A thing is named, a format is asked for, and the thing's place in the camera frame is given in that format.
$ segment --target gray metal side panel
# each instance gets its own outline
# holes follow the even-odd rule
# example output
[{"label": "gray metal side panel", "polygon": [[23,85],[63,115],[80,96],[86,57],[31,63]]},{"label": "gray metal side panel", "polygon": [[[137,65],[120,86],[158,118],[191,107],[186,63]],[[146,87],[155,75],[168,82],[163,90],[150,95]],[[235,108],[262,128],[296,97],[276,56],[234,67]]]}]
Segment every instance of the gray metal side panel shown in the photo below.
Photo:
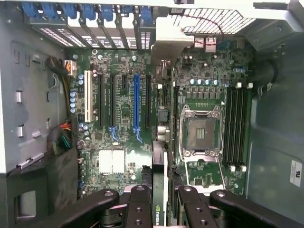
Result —
[{"label": "gray metal side panel", "polygon": [[[27,28],[17,8],[11,11],[3,8],[4,2],[1,2],[0,173],[7,173],[26,159],[45,152],[47,119],[55,126],[64,120],[66,113],[62,87],[50,89],[52,73],[44,70],[48,55],[64,60],[64,53]],[[41,64],[32,62],[34,54],[39,56]],[[16,103],[16,90],[22,91],[22,104]],[[19,138],[17,127],[22,124],[24,137]],[[32,133],[39,129],[42,136],[33,138]]]},{"label": "gray metal side panel", "polygon": [[277,50],[277,82],[253,101],[247,197],[304,224],[304,175],[300,187],[290,182],[292,161],[304,162],[303,39]]}]

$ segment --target chipset heatsink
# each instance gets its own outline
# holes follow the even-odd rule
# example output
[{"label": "chipset heatsink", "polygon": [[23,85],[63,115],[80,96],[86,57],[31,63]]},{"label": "chipset heatsink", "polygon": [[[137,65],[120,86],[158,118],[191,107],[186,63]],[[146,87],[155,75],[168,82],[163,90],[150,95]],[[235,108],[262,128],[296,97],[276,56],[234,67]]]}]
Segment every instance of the chipset heatsink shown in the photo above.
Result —
[{"label": "chipset heatsink", "polygon": [[104,175],[124,173],[124,150],[100,150],[99,173]]}]

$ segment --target cpu socket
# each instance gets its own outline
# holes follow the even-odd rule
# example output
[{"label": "cpu socket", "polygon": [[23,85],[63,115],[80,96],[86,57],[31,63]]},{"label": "cpu socket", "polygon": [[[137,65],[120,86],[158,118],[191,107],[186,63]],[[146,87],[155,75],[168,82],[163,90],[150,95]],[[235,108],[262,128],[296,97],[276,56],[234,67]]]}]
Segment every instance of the cpu socket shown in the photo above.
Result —
[{"label": "cpu socket", "polygon": [[222,149],[222,118],[219,106],[212,111],[191,110],[184,105],[180,114],[179,153],[187,161],[215,162]]}]

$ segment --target motherboard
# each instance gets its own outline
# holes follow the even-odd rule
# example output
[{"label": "motherboard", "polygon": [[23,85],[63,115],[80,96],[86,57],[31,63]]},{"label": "motherboard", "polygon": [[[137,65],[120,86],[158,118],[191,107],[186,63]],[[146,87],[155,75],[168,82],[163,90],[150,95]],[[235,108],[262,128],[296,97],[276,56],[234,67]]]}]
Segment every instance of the motherboard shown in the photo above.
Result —
[{"label": "motherboard", "polygon": [[253,58],[253,48],[239,49],[236,41],[215,52],[186,48],[162,82],[152,75],[148,51],[73,49],[80,197],[140,184],[155,140],[173,151],[172,166],[185,184],[243,194]]}]

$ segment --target white sticker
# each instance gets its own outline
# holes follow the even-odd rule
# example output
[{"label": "white sticker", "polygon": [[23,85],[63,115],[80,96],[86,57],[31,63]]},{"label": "white sticker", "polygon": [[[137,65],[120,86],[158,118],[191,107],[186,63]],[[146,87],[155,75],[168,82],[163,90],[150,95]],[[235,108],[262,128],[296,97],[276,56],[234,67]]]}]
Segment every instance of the white sticker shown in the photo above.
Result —
[{"label": "white sticker", "polygon": [[290,182],[298,187],[301,186],[302,164],[291,161]]}]

